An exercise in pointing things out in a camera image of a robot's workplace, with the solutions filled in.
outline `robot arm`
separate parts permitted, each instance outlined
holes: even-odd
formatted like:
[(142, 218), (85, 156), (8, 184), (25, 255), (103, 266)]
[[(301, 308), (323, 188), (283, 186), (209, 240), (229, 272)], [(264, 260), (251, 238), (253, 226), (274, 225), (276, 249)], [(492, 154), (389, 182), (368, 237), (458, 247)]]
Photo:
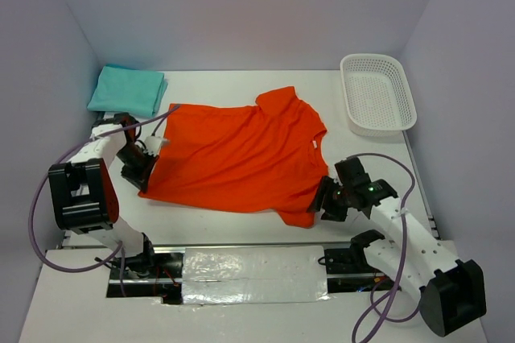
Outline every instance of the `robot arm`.
[(341, 184), (324, 177), (310, 210), (324, 209), (323, 220), (344, 221), (348, 208), (354, 208), (377, 225), (382, 233), (370, 230), (351, 240), (363, 264), (395, 277), (404, 215), (407, 249), (401, 287), (418, 304), (430, 329), (444, 337), (486, 313), (483, 272), (473, 260), (462, 262), (434, 239), (401, 208), (401, 200), (387, 182), (370, 180), (357, 157), (335, 166)]
[[(129, 114), (116, 114), (96, 122), (91, 135), (98, 137), (134, 123), (137, 121)], [(160, 143), (155, 137), (148, 139), (143, 150), (136, 145), (135, 129), (101, 137), (83, 146), (67, 163), (54, 164), (48, 171), (57, 225), (87, 234), (111, 250), (122, 242), (126, 265), (142, 275), (153, 266), (154, 249), (144, 233), (120, 217), (108, 169), (117, 156), (124, 163), (122, 176), (146, 191)]]

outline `t-shirt sleeve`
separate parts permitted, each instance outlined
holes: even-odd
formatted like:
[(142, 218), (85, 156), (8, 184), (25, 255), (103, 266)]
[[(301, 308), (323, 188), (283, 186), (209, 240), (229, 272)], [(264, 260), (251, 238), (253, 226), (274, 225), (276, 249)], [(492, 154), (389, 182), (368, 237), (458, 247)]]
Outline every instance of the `t-shirt sleeve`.
[(265, 114), (279, 115), (286, 112), (291, 103), (300, 102), (295, 94), (295, 87), (274, 89), (262, 93), (256, 98), (256, 104), (261, 107)]

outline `wire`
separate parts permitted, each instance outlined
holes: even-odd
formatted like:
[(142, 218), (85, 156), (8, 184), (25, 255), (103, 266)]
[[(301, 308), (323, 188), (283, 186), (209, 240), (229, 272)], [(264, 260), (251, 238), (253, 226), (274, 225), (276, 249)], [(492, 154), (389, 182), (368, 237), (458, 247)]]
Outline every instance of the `wire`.
[(164, 273), (166, 273), (166, 274), (167, 274), (167, 276), (168, 276), (168, 277), (170, 278), (170, 280), (173, 282), (174, 287), (178, 287), (179, 285), (177, 284), (177, 282), (175, 281), (175, 279), (174, 279), (173, 277), (171, 277), (170, 272), (168, 272), (165, 268), (163, 268), (163, 271), (164, 271)]
[(411, 179), (411, 185), (404, 193), (404, 196), (402, 196), (401, 209), (403, 209), (406, 206), (406, 201), (408, 200), (408, 196), (410, 196), (410, 194), (415, 189), (416, 179), (415, 179), (415, 175), (413, 174), (413, 172), (411, 172), (411, 170), (404, 163), (396, 160), (395, 158), (393, 158), (391, 156), (379, 154), (377, 152), (362, 152), (360, 154), (351, 155), (351, 156), (349, 156), (349, 158), (352, 158), (354, 156), (378, 156), (380, 158), (385, 158), (387, 160), (391, 160), (392, 162), (398, 164), (400, 167), (402, 167), (408, 173), (408, 175), (410, 176), (410, 179)]
[(157, 266), (157, 271), (155, 272), (155, 281), (154, 281), (154, 286), (153, 286), (154, 296), (158, 295), (158, 292), (157, 292), (158, 280), (159, 280), (159, 266)]
[[(372, 338), (376, 335), (377, 331), (381, 328), (382, 324), (385, 322), (386, 317), (388, 316), (389, 310), (392, 308), (393, 301), (395, 300), (395, 296), (397, 294), (397, 290), (399, 289), (399, 284), (401, 282), (402, 278), (402, 271), (404, 270), (404, 264), (406, 262), (406, 255), (407, 255), (407, 249), (408, 249), (408, 226), (406, 224), (406, 216), (404, 214), (401, 214), (401, 220), (402, 220), (402, 249), (401, 249), (401, 261), (399, 263), (399, 268), (397, 270), (397, 275), (395, 276), (395, 281), (393, 281), (393, 286), (390, 292), (388, 292), (385, 295), (385, 298), (388, 297), (388, 301), (386, 302), (386, 306), (382, 314), (379, 316), (379, 320), (376, 322), (376, 324), (373, 326), (373, 328), (370, 330), (369, 334), (360, 341), (360, 343), (368, 343), (372, 340)], [(356, 335), (357, 330), (359, 329), (361, 323), (363, 323), (363, 320), (365, 317), (373, 310), (375, 307), (381, 302), (376, 301), (368, 307), (365, 312), (358, 318), (356, 324), (354, 325), (354, 328), (352, 329), (352, 343), (356, 343)]]
[[(171, 110), (169, 110), (168, 112), (171, 114), (172, 112), (174, 112), (175, 110), (177, 110), (178, 108), (180, 107), (180, 104), (176, 104), (172, 107)], [(165, 120), (167, 120), (168, 116), (165, 116), (164, 118), (161, 119), (161, 122), (158, 123), (158, 125), (154, 128), (154, 130), (152, 131), (152, 136), (155, 136), (155, 133), (158, 132), (158, 129), (159, 127), (163, 124), (163, 122)]]
[[(385, 322), (385, 320), (387, 320), (388, 312), (392, 308), (392, 304), (393, 304), (393, 301), (395, 300), (397, 290), (400, 287), (402, 271), (404, 270), (404, 265), (406, 263), (406, 255), (407, 255), (407, 248), (408, 248), (408, 226), (406, 224), (406, 216), (402, 212), (402, 209), (404, 209), (404, 207), (406, 206), (406, 201), (415, 188), (416, 179), (415, 179), (413, 172), (411, 172), (411, 170), (404, 163), (399, 162), (398, 160), (396, 160), (395, 158), (393, 158), (391, 156), (379, 154), (376, 152), (363, 152), (360, 154), (351, 155), (349, 158), (359, 157), (359, 156), (377, 156), (380, 158), (388, 159), (388, 160), (398, 164), (400, 167), (402, 167), (408, 173), (408, 175), (410, 176), (410, 180), (411, 180), (410, 187), (408, 188), (408, 190), (406, 191), (404, 196), (402, 196), (401, 206), (399, 208), (399, 212), (401, 213), (400, 217), (401, 217), (401, 221), (402, 221), (402, 248), (401, 248), (401, 259), (399, 262), (399, 268), (397, 270), (395, 280), (393, 281), (392, 289), (388, 293), (383, 295), (378, 301), (372, 302), (372, 304), (370, 304), (370, 306), (365, 310), (365, 312), (363, 312), (363, 314), (358, 318), (356, 324), (354, 325), (354, 328), (352, 329), (352, 343), (356, 343), (357, 331), (358, 331), (361, 323), (365, 319), (365, 317), (372, 310), (375, 310), (376, 312), (378, 312), (380, 315), (379, 320), (376, 322), (376, 324), (370, 330), (369, 334), (362, 341), (360, 341), (360, 343), (367, 343), (372, 340), (372, 338), (376, 335), (377, 331), (379, 331), (379, 329), (381, 328), (382, 324)], [(386, 298), (388, 298), (388, 301), (386, 302), (385, 309), (383, 310), (383, 312), (378, 311), (377, 305)]]
[[(370, 291), (370, 304), (371, 305), (374, 304), (374, 303), (379, 304), (379, 303), (381, 303), (384, 299), (386, 299), (389, 296), (389, 291), (388, 291), (388, 293), (384, 294), (377, 302), (374, 301), (374, 299), (373, 299), (373, 295), (376, 292), (376, 290), (386, 280), (388, 280), (388, 279), (383, 279), (380, 282), (378, 282), (376, 285), (374, 285), (374, 287), (372, 288), (372, 291)], [(381, 311), (379, 311), (377, 309), (377, 305), (374, 306), (373, 310), (376, 312), (376, 314), (381, 315)], [(418, 307), (416, 307), (415, 310), (410, 315), (408, 315), (406, 317), (403, 317), (401, 319), (394, 319), (394, 318), (391, 318), (391, 317), (386, 317), (385, 320), (390, 321), (392, 323), (404, 323), (404, 322), (409, 321), (409, 320), (413, 319), (414, 317), (416, 317), (417, 314), (418, 314)]]
[[(93, 136), (92, 138), (89, 138), (86, 141), (83, 141), (82, 143), (79, 143), (75, 145), (74, 147), (70, 148), (69, 150), (65, 151), (64, 154), (62, 154), (54, 163), (61, 163), (65, 159), (67, 159), (71, 154), (75, 154), (77, 151), (79, 151), (83, 146), (86, 144), (93, 142), (97, 140), (98, 138), (104, 138), (106, 136), (117, 134), (118, 132), (132, 130), (133, 128), (145, 126), (146, 124), (150, 124), (152, 122), (155, 122), (159, 119), (166, 119), (171, 113), (173, 113), (177, 108), (179, 108), (180, 105), (176, 105), (173, 109), (168, 110), (166, 113), (156, 116), (155, 118), (149, 119), (145, 122), (138, 122), (136, 124), (133, 124), (131, 126), (125, 126), (120, 127), (115, 130), (106, 131), (102, 134), (99, 134), (98, 136)], [(82, 267), (82, 268), (67, 268), (67, 267), (61, 267), (52, 261), (48, 260), (47, 257), (44, 255), (44, 253), (39, 248), (38, 242), (35, 238), (35, 231), (34, 231), (34, 215), (35, 215), (35, 207), (38, 203), (39, 196), (41, 195), (41, 192), (43, 191), (43, 187), (45, 183), (48, 180), (48, 174), (45, 173), (45, 176), (41, 179), (41, 181), (38, 183), (38, 186), (35, 190), (34, 197), (32, 198), (31, 207), (29, 208), (29, 218), (28, 218), (28, 232), (29, 232), (29, 240), (31, 242), (32, 249), (35, 252), (35, 255), (41, 260), (41, 262), (48, 267), (55, 269), (56, 271), (65, 272), (65, 273), (81, 273), (81, 272), (87, 272), (92, 271), (93, 269), (97, 269), (98, 267), (104, 266), (107, 262), (111, 261), (122, 249), (122, 243), (118, 243), (117, 248), (114, 250), (113, 253), (111, 253), (107, 258), (104, 260), (101, 260), (100, 262), (90, 265), (88, 267)]]
[(142, 145), (142, 149), (143, 149), (143, 150), (146, 150), (146, 144), (145, 144), (145, 142), (143, 142), (141, 139), (138, 139), (138, 140), (136, 141), (136, 143), (140, 143), (140, 144)]
[(122, 253), (122, 258), (120, 261), (120, 291), (122, 291), (122, 296), (127, 297), (126, 289), (123, 287), (123, 274), (126, 269), (126, 250), (123, 248), (120, 250)]

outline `teal cloth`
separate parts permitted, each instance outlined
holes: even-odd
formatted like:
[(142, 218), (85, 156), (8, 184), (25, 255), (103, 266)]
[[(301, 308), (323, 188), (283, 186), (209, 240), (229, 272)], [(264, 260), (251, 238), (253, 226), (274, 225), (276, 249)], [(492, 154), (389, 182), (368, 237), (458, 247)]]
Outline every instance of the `teal cloth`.
[(88, 110), (128, 112), (152, 118), (158, 112), (167, 86), (162, 73), (106, 65), (98, 77)]

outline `laundry basket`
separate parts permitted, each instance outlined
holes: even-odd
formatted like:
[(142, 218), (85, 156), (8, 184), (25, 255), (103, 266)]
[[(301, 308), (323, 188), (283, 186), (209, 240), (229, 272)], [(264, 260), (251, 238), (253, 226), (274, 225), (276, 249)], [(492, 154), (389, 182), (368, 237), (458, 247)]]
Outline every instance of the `laundry basket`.
[(401, 63), (385, 55), (349, 55), (340, 63), (348, 124), (363, 136), (411, 128), (417, 113)]

